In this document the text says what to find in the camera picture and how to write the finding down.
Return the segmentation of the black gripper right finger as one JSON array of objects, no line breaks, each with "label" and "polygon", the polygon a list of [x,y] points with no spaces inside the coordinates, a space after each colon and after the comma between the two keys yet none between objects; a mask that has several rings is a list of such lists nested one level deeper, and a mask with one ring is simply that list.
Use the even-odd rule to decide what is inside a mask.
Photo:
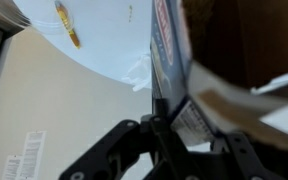
[{"label": "black gripper right finger", "polygon": [[210,174],[218,180],[288,180],[288,151],[241,133],[211,143]]}]

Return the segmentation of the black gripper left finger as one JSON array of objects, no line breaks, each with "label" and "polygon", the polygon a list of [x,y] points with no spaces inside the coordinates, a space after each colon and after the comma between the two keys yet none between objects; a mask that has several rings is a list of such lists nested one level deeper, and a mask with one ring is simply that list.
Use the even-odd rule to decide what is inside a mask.
[{"label": "black gripper left finger", "polygon": [[123,120],[75,160],[59,180],[121,180],[149,153],[153,168],[143,180],[185,180],[191,175],[189,153],[166,121],[166,102],[153,100],[153,114],[140,122]]}]

